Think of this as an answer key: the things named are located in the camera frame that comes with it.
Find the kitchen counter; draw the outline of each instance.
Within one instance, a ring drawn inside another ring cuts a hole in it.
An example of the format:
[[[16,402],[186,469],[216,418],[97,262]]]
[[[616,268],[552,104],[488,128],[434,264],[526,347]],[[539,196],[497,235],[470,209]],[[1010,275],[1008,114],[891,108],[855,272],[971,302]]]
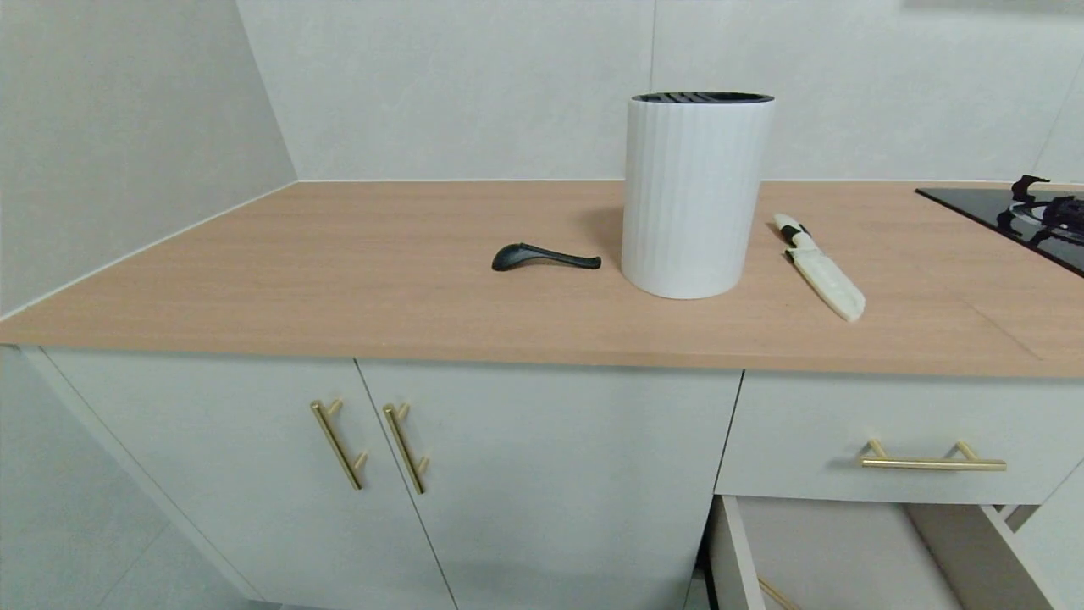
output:
[[[0,342],[1084,377],[1084,278],[919,185],[765,182],[741,282],[683,301],[621,275],[621,182],[302,182],[34,304],[0,323]],[[863,289],[861,321],[833,314],[783,256],[774,211],[798,218]],[[601,255],[603,267],[492,271],[518,241]]]

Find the gas stove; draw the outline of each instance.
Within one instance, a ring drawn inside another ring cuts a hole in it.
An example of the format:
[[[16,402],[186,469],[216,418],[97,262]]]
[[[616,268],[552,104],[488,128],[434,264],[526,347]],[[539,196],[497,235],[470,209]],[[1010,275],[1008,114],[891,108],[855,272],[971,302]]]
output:
[[[1024,174],[1010,189],[917,192],[1084,276],[1084,191],[1029,192],[1035,182],[1049,180]]]

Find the knife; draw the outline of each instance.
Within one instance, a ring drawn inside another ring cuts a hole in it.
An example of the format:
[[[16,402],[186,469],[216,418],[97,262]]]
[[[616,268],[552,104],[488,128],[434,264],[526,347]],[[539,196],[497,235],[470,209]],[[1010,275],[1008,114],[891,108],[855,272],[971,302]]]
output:
[[[831,311],[849,323],[859,320],[866,309],[866,297],[862,290],[827,254],[821,251],[809,231],[798,220],[786,213],[776,213],[773,220],[783,237],[792,246],[786,249],[787,257]]]

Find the black ladle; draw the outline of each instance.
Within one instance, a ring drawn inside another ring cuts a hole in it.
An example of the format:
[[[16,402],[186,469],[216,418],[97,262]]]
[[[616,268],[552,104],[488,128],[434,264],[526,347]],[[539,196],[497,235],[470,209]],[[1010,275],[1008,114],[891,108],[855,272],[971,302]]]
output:
[[[550,260],[556,260],[557,262],[564,262],[565,264],[571,264],[581,269],[597,269],[603,265],[602,256],[592,256],[590,258],[586,256],[572,256],[571,254],[554,251],[529,243],[509,243],[498,250],[496,256],[493,257],[493,270],[507,271],[532,258],[549,258]]]

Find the gold cabinet handle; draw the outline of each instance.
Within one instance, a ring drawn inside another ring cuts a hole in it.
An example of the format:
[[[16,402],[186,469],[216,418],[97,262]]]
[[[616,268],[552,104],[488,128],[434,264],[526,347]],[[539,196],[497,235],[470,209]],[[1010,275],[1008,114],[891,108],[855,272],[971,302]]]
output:
[[[863,455],[859,458],[859,464],[864,468],[896,468],[903,470],[968,470],[981,472],[997,472],[1008,468],[1003,459],[980,459],[975,455],[971,447],[963,442],[956,443],[956,449],[963,454],[964,459],[930,459],[930,458],[894,458],[889,457],[885,452],[885,446],[877,439],[869,441],[869,450],[874,455]]]
[[[403,456],[403,462],[406,463],[406,473],[410,475],[411,482],[414,483],[414,491],[418,495],[425,493],[425,483],[422,481],[422,475],[425,475],[425,469],[429,466],[429,457],[425,456],[422,462],[414,464],[414,455],[410,453],[410,447],[406,445],[406,440],[403,438],[403,431],[400,428],[400,423],[406,419],[406,414],[410,413],[410,405],[404,404],[398,410],[395,405],[384,405],[384,417],[388,420],[388,428],[391,429],[391,437],[396,440],[396,445],[399,446],[399,454]]]
[[[312,414],[317,416],[317,421],[320,423],[320,429],[324,431],[324,437],[327,438],[327,443],[332,446],[332,451],[335,452],[335,457],[339,460],[339,466],[343,467],[343,472],[346,472],[347,479],[350,480],[350,486],[354,490],[361,490],[361,477],[358,476],[358,471],[365,466],[365,460],[369,459],[367,452],[361,452],[353,464],[347,460],[346,452],[343,450],[343,444],[339,443],[338,437],[335,436],[335,430],[332,428],[331,421],[327,418],[334,416],[340,408],[343,408],[343,401],[335,399],[332,404],[324,410],[324,404],[320,401],[313,401],[311,405]]]

